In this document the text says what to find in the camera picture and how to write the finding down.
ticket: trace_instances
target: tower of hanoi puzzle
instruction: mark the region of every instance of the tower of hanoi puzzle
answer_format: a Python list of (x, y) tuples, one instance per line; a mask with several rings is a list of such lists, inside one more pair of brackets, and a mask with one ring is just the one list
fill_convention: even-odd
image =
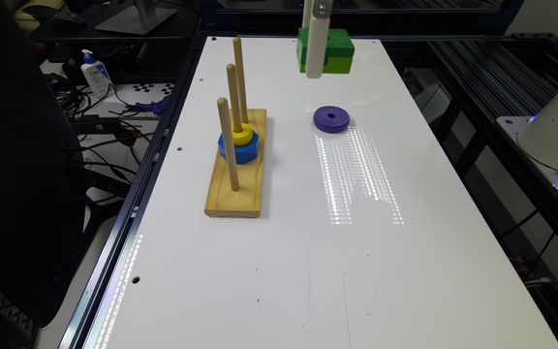
[(204, 212), (210, 217), (260, 216), (266, 110), (247, 109), (240, 38), (233, 39), (235, 66), (227, 67), (230, 104), (219, 98), (221, 136)]

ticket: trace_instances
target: yellow ring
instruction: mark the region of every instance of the yellow ring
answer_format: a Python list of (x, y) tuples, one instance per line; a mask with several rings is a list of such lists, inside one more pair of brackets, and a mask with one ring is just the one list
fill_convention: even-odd
[(233, 145), (235, 146), (247, 145), (253, 139), (253, 130), (251, 130), (251, 126), (246, 123), (241, 123), (241, 125), (242, 132), (235, 132), (232, 124)]

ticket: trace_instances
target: green block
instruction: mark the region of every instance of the green block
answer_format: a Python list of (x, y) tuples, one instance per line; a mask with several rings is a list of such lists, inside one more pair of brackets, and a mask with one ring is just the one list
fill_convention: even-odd
[[(296, 56), (300, 64), (307, 60), (307, 42), (309, 40), (309, 28), (298, 28), (298, 44), (296, 45)], [(325, 57), (352, 57), (355, 55), (355, 46), (350, 40), (346, 29), (328, 29), (328, 40), (326, 41)]]
[[(353, 66), (353, 57), (329, 57), (322, 68), (323, 74), (349, 74)], [(300, 65), (300, 72), (305, 73), (305, 65)]]

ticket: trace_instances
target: blue label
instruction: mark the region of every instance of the blue label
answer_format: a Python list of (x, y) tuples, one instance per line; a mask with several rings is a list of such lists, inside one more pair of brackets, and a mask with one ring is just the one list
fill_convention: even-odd
[(103, 64), (97, 65), (96, 69), (98, 69), (99, 72), (103, 73), (105, 78), (107, 78), (107, 79), (109, 78), (109, 76), (107, 75), (107, 69), (105, 69), (105, 66)]

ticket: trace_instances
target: black chair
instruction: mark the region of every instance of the black chair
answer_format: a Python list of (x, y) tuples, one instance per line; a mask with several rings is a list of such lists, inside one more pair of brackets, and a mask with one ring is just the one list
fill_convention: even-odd
[[(39, 327), (57, 314), (100, 221), (121, 205), (90, 203), (83, 230), (85, 192), (128, 191), (82, 165), (77, 135), (0, 0), (0, 293)], [(32, 345), (0, 316), (6, 341)]]

